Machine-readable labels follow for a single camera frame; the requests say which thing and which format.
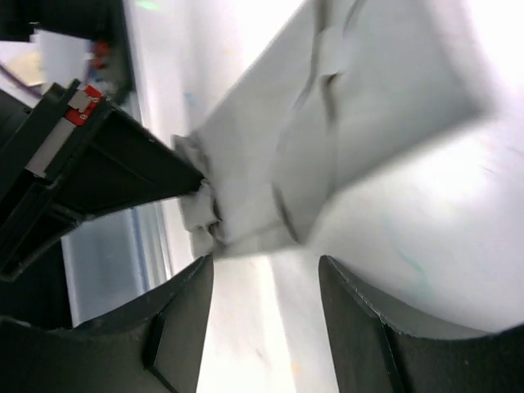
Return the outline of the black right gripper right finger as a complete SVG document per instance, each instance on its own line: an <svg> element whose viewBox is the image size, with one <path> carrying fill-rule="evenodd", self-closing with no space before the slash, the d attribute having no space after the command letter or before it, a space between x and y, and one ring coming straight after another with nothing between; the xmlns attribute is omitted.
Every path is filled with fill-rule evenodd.
<svg viewBox="0 0 524 393"><path fill-rule="evenodd" d="M341 392L521 392L523 327L488 333L415 309L331 256L318 264Z"/></svg>

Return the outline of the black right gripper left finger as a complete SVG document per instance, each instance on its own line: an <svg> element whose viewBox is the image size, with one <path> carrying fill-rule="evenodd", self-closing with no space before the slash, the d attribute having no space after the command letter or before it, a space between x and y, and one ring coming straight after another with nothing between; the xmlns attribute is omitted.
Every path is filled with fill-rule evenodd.
<svg viewBox="0 0 524 393"><path fill-rule="evenodd" d="M194 392L214 282L211 255L75 331L95 348L83 392Z"/></svg>

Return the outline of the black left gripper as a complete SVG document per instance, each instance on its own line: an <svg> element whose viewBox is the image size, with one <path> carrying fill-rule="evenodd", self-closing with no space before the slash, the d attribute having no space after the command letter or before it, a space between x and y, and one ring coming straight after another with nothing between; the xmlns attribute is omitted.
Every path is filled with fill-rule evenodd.
<svg viewBox="0 0 524 393"><path fill-rule="evenodd" d="M91 85L53 84L6 108L1 279L12 282L80 223L196 192L203 174Z"/></svg>

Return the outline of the grey underwear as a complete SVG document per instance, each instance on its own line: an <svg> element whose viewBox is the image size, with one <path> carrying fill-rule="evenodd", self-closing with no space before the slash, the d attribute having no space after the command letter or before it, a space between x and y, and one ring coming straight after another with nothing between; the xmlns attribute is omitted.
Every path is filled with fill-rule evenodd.
<svg viewBox="0 0 524 393"><path fill-rule="evenodd" d="M303 1L174 147L204 182L181 200L196 256L306 244L340 190L478 116L483 67L462 1Z"/></svg>

